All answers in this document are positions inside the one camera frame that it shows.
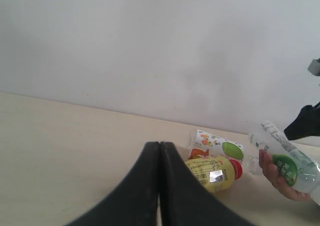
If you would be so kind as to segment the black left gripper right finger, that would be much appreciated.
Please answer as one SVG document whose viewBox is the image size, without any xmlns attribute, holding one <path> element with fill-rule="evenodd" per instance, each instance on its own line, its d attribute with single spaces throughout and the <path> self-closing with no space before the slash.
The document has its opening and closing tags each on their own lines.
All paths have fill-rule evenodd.
<svg viewBox="0 0 320 226">
<path fill-rule="evenodd" d="M 160 143 L 159 203 L 162 225 L 252 225 L 199 183 L 171 142 Z"/>
</svg>

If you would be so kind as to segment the person's open bare hand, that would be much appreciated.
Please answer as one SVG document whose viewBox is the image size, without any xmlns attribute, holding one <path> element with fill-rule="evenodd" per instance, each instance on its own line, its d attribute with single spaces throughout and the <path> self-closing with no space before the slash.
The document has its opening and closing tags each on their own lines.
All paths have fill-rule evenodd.
<svg viewBox="0 0 320 226">
<path fill-rule="evenodd" d="M 310 201 L 309 194 L 298 192 L 291 188 L 286 180 L 281 176 L 278 168 L 273 164 L 273 158 L 265 150 L 259 150 L 259 166 L 262 169 L 265 178 L 272 186 L 283 196 L 294 201 Z"/>
</svg>

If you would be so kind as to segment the black sleeved forearm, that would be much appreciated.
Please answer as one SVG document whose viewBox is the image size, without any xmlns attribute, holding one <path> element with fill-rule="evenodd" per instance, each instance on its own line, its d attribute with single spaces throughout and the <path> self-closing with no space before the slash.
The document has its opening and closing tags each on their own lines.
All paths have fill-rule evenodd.
<svg viewBox="0 0 320 226">
<path fill-rule="evenodd" d="M 301 108 L 297 118 L 284 130 L 288 140 L 298 140 L 310 136 L 319 137 L 320 103 Z"/>
</svg>

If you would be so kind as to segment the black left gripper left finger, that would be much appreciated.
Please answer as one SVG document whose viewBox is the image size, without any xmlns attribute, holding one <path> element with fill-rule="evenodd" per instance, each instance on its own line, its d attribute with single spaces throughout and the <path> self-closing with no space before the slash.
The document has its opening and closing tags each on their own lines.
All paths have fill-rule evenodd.
<svg viewBox="0 0 320 226">
<path fill-rule="evenodd" d="M 157 225 L 160 143 L 147 142 L 126 177 L 73 226 Z"/>
</svg>

